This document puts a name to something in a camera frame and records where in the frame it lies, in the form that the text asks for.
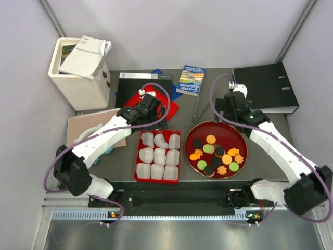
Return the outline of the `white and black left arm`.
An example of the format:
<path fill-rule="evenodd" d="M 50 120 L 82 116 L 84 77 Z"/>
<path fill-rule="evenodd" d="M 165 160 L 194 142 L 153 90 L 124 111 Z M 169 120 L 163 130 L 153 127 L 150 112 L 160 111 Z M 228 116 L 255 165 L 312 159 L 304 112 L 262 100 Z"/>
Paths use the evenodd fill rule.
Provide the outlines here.
<path fill-rule="evenodd" d="M 144 128 L 152 128 L 166 119 L 159 118 L 162 102 L 146 94 L 134 107 L 123 107 L 103 127 L 91 136 L 70 147 L 61 146 L 56 151 L 53 176 L 73 196 L 97 196 L 106 206 L 117 203 L 118 194 L 105 179 L 91 175 L 94 161 L 117 142 Z"/>

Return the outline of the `red cookie box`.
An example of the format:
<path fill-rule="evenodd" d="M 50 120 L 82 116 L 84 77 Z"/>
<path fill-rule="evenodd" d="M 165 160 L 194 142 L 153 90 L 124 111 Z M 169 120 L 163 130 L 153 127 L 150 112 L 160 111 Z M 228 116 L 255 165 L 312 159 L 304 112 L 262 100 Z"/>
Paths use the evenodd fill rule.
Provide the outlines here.
<path fill-rule="evenodd" d="M 134 179 L 141 183 L 177 185 L 180 179 L 180 159 L 180 131 L 142 131 Z"/>

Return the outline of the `metal tongs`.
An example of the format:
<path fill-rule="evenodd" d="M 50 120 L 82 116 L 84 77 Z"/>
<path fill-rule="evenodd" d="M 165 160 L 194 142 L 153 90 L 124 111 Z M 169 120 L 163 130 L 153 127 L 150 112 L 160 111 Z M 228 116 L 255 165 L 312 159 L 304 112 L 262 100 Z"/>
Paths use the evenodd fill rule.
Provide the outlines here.
<path fill-rule="evenodd" d="M 207 117 L 210 113 L 212 113 L 210 96 L 199 96 L 195 104 L 195 109 L 191 121 L 192 123 L 196 123 L 200 118 Z"/>

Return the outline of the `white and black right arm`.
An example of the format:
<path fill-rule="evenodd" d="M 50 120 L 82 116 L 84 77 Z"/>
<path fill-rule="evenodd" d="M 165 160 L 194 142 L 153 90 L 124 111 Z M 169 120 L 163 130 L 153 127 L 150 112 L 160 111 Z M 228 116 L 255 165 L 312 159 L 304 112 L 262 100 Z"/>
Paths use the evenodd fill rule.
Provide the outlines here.
<path fill-rule="evenodd" d="M 222 120 L 241 130 L 251 141 L 262 148 L 287 177 L 287 182 L 272 182 L 261 178 L 253 179 L 241 190 L 244 202 L 255 206 L 261 200 L 284 204 L 295 215 L 304 214 L 323 202 L 328 203 L 326 222 L 332 216 L 332 170 L 302 156 L 275 128 L 268 116 L 260 110 L 252 111 L 241 91 L 235 85 L 223 99 L 209 97 L 217 120 Z"/>

